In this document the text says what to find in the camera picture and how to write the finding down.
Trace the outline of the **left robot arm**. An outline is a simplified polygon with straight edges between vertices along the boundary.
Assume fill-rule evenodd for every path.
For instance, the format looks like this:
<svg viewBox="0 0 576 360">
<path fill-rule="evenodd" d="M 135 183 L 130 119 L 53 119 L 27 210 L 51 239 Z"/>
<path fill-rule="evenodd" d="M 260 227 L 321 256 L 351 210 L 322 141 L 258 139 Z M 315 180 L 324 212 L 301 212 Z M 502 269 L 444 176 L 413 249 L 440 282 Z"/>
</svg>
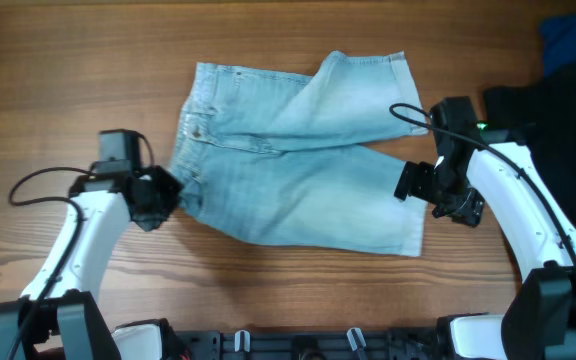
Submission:
<svg viewBox="0 0 576 360">
<path fill-rule="evenodd" d="M 97 298 L 109 259 L 130 224 L 159 228 L 177 208 L 181 184 L 142 161 L 144 135 L 99 134 L 100 158 L 78 170 L 63 203 L 64 225 L 35 278 L 0 303 L 0 359 L 187 359 L 165 319 L 110 330 Z"/>
</svg>

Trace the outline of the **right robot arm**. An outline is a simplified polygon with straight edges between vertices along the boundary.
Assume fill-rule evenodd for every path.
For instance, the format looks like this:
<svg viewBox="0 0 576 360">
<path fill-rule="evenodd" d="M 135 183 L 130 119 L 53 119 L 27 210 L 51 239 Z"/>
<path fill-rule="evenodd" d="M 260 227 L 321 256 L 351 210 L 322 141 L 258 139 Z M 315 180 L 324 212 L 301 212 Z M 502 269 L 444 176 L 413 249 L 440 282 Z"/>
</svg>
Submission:
<svg viewBox="0 0 576 360">
<path fill-rule="evenodd" d="M 437 321 L 435 359 L 576 359 L 576 229 L 540 178 L 531 124 L 492 128 L 467 97 L 430 111 L 390 106 L 399 120 L 432 131 L 436 163 L 405 164 L 394 195 L 433 205 L 436 218 L 475 227 L 489 207 L 520 270 L 521 287 L 502 315 L 451 315 Z"/>
</svg>

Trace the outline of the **light blue denim shorts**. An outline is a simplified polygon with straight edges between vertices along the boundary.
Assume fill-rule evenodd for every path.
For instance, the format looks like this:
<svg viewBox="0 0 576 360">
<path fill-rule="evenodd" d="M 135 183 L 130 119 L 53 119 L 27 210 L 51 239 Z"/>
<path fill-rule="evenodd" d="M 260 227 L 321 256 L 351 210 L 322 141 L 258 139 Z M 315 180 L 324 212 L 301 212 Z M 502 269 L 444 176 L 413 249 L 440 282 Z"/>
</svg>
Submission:
<svg viewBox="0 0 576 360">
<path fill-rule="evenodd" d="M 376 141 L 421 136 L 403 53 L 330 53 L 312 76 L 200 63 L 171 173 L 182 209 L 238 240 L 417 257 L 426 204 L 394 195 L 400 159 Z"/>
</svg>

